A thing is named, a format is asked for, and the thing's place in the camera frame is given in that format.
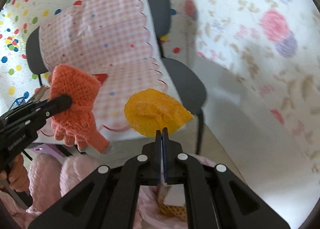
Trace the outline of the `left hand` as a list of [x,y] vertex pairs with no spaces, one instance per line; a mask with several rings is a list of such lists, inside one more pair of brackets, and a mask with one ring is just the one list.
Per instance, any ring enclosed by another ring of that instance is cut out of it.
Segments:
[[28,172],[24,167],[24,159],[21,154],[13,160],[10,173],[1,171],[1,180],[9,180],[10,189],[16,192],[25,192],[29,189]]

